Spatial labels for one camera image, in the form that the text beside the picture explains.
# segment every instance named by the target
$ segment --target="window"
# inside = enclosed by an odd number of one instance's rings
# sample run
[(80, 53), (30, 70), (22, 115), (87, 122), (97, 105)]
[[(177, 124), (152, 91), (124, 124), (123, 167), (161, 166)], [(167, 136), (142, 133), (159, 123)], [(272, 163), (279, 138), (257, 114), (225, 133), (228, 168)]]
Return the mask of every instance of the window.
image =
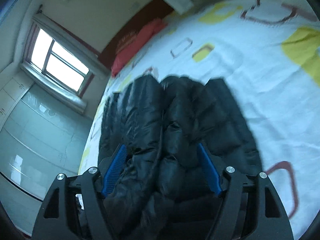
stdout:
[(61, 87), (82, 95), (92, 73), (39, 27), (33, 29), (26, 61)]

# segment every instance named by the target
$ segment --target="floor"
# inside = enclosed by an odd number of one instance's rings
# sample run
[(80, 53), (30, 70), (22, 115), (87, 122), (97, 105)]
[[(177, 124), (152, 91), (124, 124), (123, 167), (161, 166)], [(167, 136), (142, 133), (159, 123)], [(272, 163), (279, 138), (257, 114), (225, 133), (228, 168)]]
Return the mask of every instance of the floor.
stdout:
[[(0, 171), (23, 190), (44, 199), (57, 174), (77, 175), (91, 125), (92, 120), (33, 85), (0, 132)], [(0, 177), (4, 208), (15, 225), (31, 233), (41, 202)]]

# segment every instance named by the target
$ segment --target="metal screw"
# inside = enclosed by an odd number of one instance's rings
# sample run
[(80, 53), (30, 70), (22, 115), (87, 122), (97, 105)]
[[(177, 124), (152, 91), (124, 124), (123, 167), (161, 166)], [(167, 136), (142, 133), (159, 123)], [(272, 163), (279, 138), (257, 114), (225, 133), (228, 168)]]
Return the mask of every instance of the metal screw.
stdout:
[(227, 170), (227, 172), (229, 172), (229, 173), (234, 173), (234, 172), (235, 172), (235, 168), (234, 168), (234, 167), (231, 167), (231, 166), (228, 166), (228, 167), (226, 168), (226, 170)]
[(97, 170), (98, 170), (97, 167), (91, 167), (91, 168), (89, 169), (89, 173), (94, 174), (94, 173), (97, 172)]
[(63, 173), (58, 174), (57, 179), (58, 180), (64, 179), (64, 174)]
[(259, 176), (260, 176), (261, 178), (265, 179), (265, 178), (267, 177), (267, 174), (264, 173), (264, 172), (260, 172), (260, 173), (259, 173)]

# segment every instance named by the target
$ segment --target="cabinet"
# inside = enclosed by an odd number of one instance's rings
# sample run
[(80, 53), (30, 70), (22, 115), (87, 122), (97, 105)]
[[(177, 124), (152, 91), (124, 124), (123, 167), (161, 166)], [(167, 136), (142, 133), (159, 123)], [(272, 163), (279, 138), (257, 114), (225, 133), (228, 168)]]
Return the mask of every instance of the cabinet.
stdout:
[(33, 80), (26, 75), (22, 70), (16, 74), (13, 79), (23, 88), (29, 88), (33, 84)]
[(0, 90), (0, 130), (16, 104), (32, 85), (33, 80), (20, 71)]
[(10, 108), (13, 106), (14, 101), (4, 89), (0, 90), (0, 110), (4, 114), (8, 114)]
[(1, 110), (0, 110), (0, 124), (2, 123), (2, 121), (5, 119), (5, 113), (3, 113)]
[(11, 79), (3, 88), (5, 92), (16, 101), (22, 92), (25, 90), (24, 86), (20, 85), (14, 79)]

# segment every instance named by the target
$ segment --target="window frame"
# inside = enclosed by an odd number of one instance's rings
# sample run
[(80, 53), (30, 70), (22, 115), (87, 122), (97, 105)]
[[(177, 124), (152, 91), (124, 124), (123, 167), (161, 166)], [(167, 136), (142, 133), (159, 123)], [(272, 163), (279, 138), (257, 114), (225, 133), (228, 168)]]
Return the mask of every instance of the window frame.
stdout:
[[(85, 93), (86, 89), (88, 88), (90, 82), (92, 81), (92, 79), (94, 77), (94, 74), (90, 70), (88, 71), (87, 74), (82, 73), (76, 67), (74, 67), (73, 65), (68, 63), (66, 60), (64, 60), (62, 57), (60, 57), (55, 52), (53, 52), (52, 51), (52, 47), (53, 47), (54, 43), (57, 42), (53, 37), (51, 37), (52, 38), (52, 42), (51, 42), (51, 45), (50, 45), (49, 50), (47, 52), (47, 55), (46, 55), (46, 58), (45, 58), (45, 61), (44, 61), (43, 69), (41, 70), (38, 66), (36, 66), (31, 61), (32, 53), (33, 53), (33, 50), (34, 50), (34, 47), (35, 47), (35, 44), (36, 44), (36, 40), (38, 38), (38, 34), (39, 34), (40, 30), (41, 30), (41, 27), (39, 27), (36, 23), (32, 24), (31, 29), (30, 29), (29, 34), (28, 34), (27, 42), (26, 42), (26, 47), (25, 47), (25, 52), (24, 52), (24, 60), (26, 62), (28, 62), (28, 64), (30, 64), (35, 70), (37, 70), (42, 75), (44, 75), (45, 77), (47, 77), (50, 80), (52, 80), (53, 82), (55, 82), (60, 87), (66, 89), (69, 92), (71, 92), (71, 93), (79, 96), (80, 98), (82, 98), (82, 96), (84, 95), (84, 93)], [(58, 60), (60, 60), (65, 65), (67, 65), (69, 68), (71, 68), (72, 70), (76, 71), (78, 74), (80, 74), (80, 75), (82, 75), (84, 77), (84, 80), (82, 81), (78, 91), (75, 91), (74, 89), (72, 89), (71, 87), (69, 87), (68, 85), (66, 85), (65, 83), (63, 83), (62, 81), (60, 81), (59, 79), (57, 79), (55, 76), (53, 76), (52, 74), (50, 74), (47, 71), (47, 65), (48, 65), (49, 58), (50, 58), (51, 55), (54, 56), (55, 58), (57, 58)]]

